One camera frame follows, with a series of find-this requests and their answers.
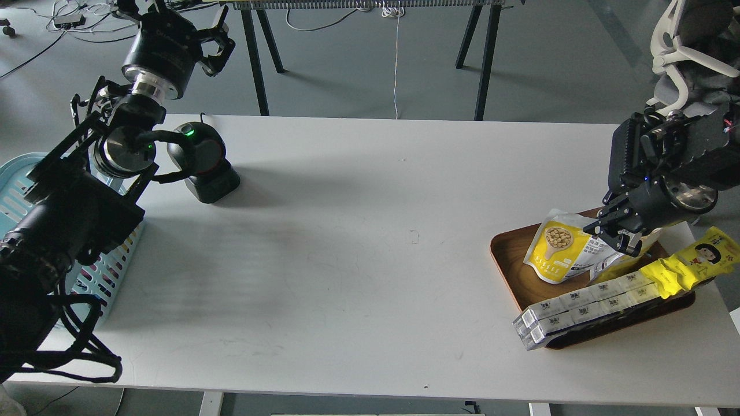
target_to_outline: black desk leg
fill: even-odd
[[[483,67],[480,73],[480,84],[478,86],[478,102],[475,104],[475,121],[483,120],[485,100],[488,97],[488,81],[491,78],[491,66],[494,63],[494,49],[496,47],[496,35],[499,32],[500,18],[501,6],[491,6],[491,14],[488,17],[488,32],[485,35]]]
[[[272,56],[272,63],[275,64],[275,70],[279,74],[284,73],[285,68],[283,68],[283,62],[280,60],[280,54],[278,54],[278,46],[275,43],[275,38],[272,36],[272,28],[270,27],[269,20],[267,20],[267,13],[265,13],[265,10],[258,9],[257,17],[260,19],[262,33],[265,34],[267,48],[270,49],[270,55]]]
[[[478,18],[480,17],[482,8],[483,6],[473,6],[473,10],[470,12],[468,26],[465,28],[465,36],[462,38],[460,51],[457,54],[457,61],[455,61],[455,67],[457,69],[462,68],[465,63],[465,57],[468,55],[468,48],[470,47],[470,40],[472,40],[473,33],[475,33],[475,27],[478,25]]]
[[[249,63],[252,65],[252,76],[255,77],[255,89],[257,90],[257,104],[260,107],[260,115],[270,115],[270,110],[267,108],[265,80],[262,78],[262,65],[260,65],[260,52],[257,50],[257,39],[255,38],[255,24],[252,21],[252,11],[242,10],[241,21],[244,25],[246,48],[249,52]]]

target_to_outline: snack bag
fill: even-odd
[[[648,235],[640,238],[642,240],[642,248],[640,254],[637,257],[631,257],[621,252],[615,252],[603,261],[599,261],[594,264],[589,270],[589,284],[597,284],[605,281],[609,281],[614,278],[618,278],[621,275],[634,270],[635,264],[645,255],[646,252],[658,241],[660,235],[663,233],[662,228],[657,228]]]
[[[592,218],[553,209],[542,222],[527,250],[524,263],[540,279],[558,284],[588,271],[615,253],[604,241],[583,232]]]
[[[690,246],[642,267],[640,272],[655,282],[661,297],[666,299],[689,291],[702,281],[732,272],[738,262],[740,245],[717,227],[711,227]]]

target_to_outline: white table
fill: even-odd
[[[713,284],[561,351],[527,352],[511,326],[491,238],[598,206],[614,126],[206,121],[242,185],[213,205],[184,184],[144,193],[144,237],[97,331],[124,358],[119,385],[740,407],[740,337]]]

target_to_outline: wooden tray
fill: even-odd
[[[580,215],[595,218],[597,212],[598,209],[591,209],[581,212]],[[532,224],[524,228],[504,232],[491,240],[491,256],[501,272],[501,276],[503,276],[504,282],[506,282],[506,286],[514,298],[519,311],[524,310],[533,303],[555,298],[576,289],[581,289],[588,284],[587,272],[561,284],[549,284],[540,279],[531,266],[524,264],[527,249],[532,243],[539,225]],[[655,243],[630,271],[637,270],[657,258],[667,256],[668,253],[663,246],[659,242]],[[641,305],[639,308],[633,308],[634,310],[630,311],[630,313],[599,322],[585,329],[568,332],[562,337],[548,343],[547,348],[560,349],[590,340],[603,334],[683,309],[693,304],[695,299],[696,295],[694,292],[689,292],[685,295],[675,296],[666,300],[658,299],[647,302],[645,306]]]

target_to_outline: light blue basket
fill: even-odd
[[[32,204],[23,199],[23,194],[33,185],[26,175],[45,155],[39,152],[28,153],[0,167],[0,235],[13,229],[33,208]],[[99,323],[103,323],[110,314],[143,229],[142,222],[122,245],[98,257],[93,265],[78,265],[67,275],[67,293],[91,294],[101,300]],[[75,305],[73,309],[80,318],[87,316],[89,311],[84,304]]]

